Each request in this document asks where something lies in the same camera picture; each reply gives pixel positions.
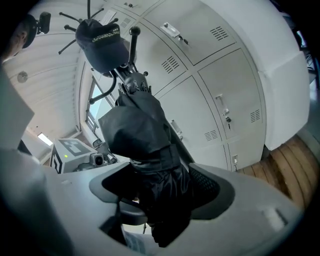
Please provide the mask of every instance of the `locker vent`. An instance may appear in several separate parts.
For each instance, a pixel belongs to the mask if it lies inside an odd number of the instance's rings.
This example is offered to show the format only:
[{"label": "locker vent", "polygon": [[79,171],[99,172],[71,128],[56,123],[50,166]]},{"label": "locker vent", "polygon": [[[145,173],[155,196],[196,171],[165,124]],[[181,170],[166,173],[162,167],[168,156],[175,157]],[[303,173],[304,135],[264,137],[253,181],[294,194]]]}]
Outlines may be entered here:
[{"label": "locker vent", "polygon": [[204,136],[205,136],[207,141],[211,141],[211,140],[214,140],[214,139],[218,138],[216,130],[212,130],[210,132],[206,132],[204,134]]},{"label": "locker vent", "polygon": [[129,23],[131,19],[125,18],[124,21],[120,24],[121,27],[125,28]]},{"label": "locker vent", "polygon": [[251,123],[260,119],[260,110],[256,110],[250,114]]},{"label": "locker vent", "polygon": [[164,63],[161,64],[164,70],[170,74],[173,70],[179,67],[179,63],[175,60],[174,57],[168,58]]},{"label": "locker vent", "polygon": [[220,26],[210,30],[210,32],[216,39],[218,39],[218,41],[228,37],[227,32]]}]

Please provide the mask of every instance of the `black cap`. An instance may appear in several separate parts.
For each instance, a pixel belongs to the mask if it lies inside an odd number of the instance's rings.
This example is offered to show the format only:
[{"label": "black cap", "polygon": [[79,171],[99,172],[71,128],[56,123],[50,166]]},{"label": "black cap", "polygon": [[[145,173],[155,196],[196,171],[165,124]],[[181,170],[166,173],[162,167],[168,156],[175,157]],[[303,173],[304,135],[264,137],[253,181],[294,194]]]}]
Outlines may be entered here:
[{"label": "black cap", "polygon": [[91,66],[102,74],[129,60],[129,52],[116,23],[101,25],[95,19],[85,19],[76,29],[75,39]]},{"label": "black cap", "polygon": [[27,14],[25,19],[23,20],[23,23],[28,26],[28,35],[26,38],[26,42],[22,48],[27,48],[29,45],[31,45],[31,43],[33,42],[33,40],[36,37],[37,21],[32,15]]}]

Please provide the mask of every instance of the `white ceiling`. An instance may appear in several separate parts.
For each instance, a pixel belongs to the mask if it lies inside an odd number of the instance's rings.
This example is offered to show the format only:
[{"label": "white ceiling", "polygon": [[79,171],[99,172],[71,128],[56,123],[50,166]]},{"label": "white ceiling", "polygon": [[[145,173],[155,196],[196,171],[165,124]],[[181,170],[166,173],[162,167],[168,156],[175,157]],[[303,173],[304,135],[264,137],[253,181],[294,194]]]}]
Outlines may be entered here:
[{"label": "white ceiling", "polygon": [[[91,15],[106,1],[92,0]],[[64,30],[66,24],[77,28],[78,23],[59,12],[85,19],[87,0],[44,0],[29,13],[36,19],[42,12],[51,13],[50,31],[39,34],[26,49],[4,64],[11,83],[34,111],[28,128],[35,135],[44,133],[49,139],[70,135],[76,128],[75,81],[80,47],[74,43],[61,55],[64,46],[75,39],[75,33]],[[25,71],[28,80],[19,83],[17,75]]]}]

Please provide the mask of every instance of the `ceiling light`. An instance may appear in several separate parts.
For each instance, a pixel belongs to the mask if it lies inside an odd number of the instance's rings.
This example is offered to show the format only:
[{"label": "ceiling light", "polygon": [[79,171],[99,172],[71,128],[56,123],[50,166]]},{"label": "ceiling light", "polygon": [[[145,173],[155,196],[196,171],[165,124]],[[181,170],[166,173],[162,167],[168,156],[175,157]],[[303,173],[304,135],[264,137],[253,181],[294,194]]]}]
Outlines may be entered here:
[{"label": "ceiling light", "polygon": [[48,146],[51,146],[53,144],[53,142],[50,139],[48,139],[42,132],[38,135],[38,138]]}]

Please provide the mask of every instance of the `wooden floor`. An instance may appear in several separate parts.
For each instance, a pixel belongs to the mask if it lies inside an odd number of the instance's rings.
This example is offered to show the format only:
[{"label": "wooden floor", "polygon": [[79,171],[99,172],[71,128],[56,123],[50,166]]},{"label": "wooden floor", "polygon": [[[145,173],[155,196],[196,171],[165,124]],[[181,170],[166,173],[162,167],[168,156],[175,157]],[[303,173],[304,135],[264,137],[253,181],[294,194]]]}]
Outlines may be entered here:
[{"label": "wooden floor", "polygon": [[317,188],[320,166],[305,143],[294,136],[267,159],[238,172],[268,182],[305,209]]}]

